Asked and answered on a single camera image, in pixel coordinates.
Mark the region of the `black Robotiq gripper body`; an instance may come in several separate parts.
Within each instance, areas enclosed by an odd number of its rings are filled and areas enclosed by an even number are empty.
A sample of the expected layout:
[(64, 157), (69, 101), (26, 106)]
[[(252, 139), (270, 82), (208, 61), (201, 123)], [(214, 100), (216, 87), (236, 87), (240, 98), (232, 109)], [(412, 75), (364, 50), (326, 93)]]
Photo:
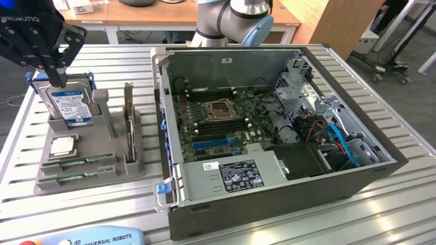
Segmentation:
[(1, 28), (61, 29), (65, 19), (52, 1), (1, 1)]

